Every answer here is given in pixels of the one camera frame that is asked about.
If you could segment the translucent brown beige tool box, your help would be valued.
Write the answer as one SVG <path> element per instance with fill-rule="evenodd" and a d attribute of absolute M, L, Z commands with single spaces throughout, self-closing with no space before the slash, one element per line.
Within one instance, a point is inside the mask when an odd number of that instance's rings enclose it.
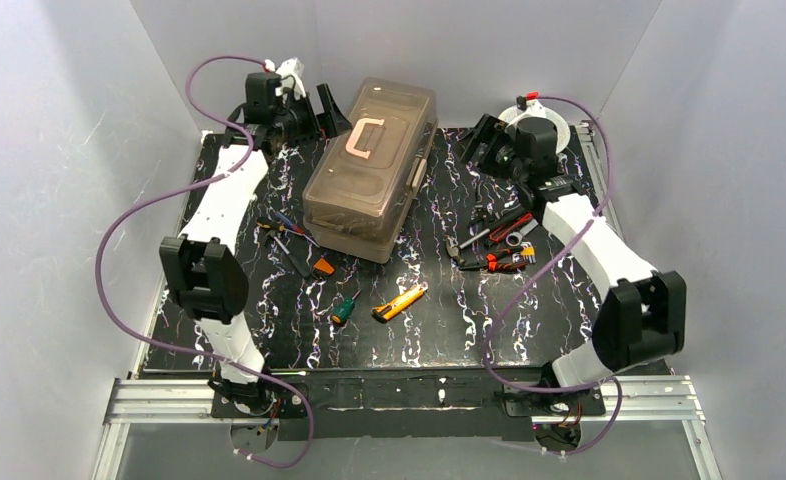
<path fill-rule="evenodd" d="M 384 264 L 427 171 L 436 94 L 368 77 L 348 119 L 305 186 L 303 224 L 324 248 Z"/>

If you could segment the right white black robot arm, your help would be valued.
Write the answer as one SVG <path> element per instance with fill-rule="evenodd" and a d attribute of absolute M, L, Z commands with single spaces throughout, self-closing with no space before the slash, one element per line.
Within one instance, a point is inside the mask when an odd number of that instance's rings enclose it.
<path fill-rule="evenodd" d="M 507 123 L 485 114 L 462 154 L 480 172 L 512 182 L 524 209 L 563 243 L 601 298 L 589 340 L 544 364 L 538 383 L 508 385 L 547 404 L 682 351 L 687 301 L 683 277 L 631 250 L 580 184 L 563 173 L 556 143 L 557 128 L 548 119 Z"/>

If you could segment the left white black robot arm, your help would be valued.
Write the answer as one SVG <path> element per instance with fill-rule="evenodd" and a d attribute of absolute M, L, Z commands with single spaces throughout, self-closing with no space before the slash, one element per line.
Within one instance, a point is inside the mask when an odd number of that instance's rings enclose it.
<path fill-rule="evenodd" d="M 284 147 L 335 138 L 352 125 L 325 83 L 317 87 L 321 113 L 289 73 L 252 73 L 245 91 L 219 137 L 215 183 L 180 233 L 163 239 L 159 257 L 170 299 L 220 358 L 210 386 L 229 401 L 261 410 L 274 394 L 259 382 L 265 359 L 245 318 L 249 278 L 235 257 L 240 228 L 269 158 Z"/>

